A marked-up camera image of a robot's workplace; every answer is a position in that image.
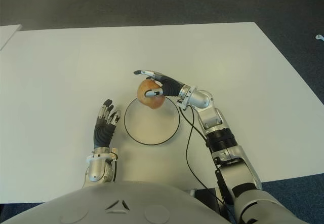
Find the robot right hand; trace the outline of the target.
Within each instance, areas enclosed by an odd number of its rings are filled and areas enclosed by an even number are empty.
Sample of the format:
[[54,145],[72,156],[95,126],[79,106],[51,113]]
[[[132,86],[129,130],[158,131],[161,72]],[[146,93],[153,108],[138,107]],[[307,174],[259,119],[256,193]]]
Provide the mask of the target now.
[[151,71],[151,70],[136,70],[134,74],[144,74],[148,76],[149,79],[154,79],[162,84],[159,89],[149,89],[144,95],[145,97],[157,97],[157,96],[179,96],[179,93],[184,86],[183,83],[178,82],[177,80],[168,77],[160,72]]

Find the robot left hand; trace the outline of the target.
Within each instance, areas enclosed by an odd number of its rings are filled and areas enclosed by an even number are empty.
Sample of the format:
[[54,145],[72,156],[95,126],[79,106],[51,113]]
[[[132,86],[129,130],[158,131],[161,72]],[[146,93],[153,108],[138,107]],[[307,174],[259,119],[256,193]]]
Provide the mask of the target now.
[[94,149],[110,147],[116,126],[120,120],[120,110],[115,110],[113,101],[107,99],[100,107],[93,133]]

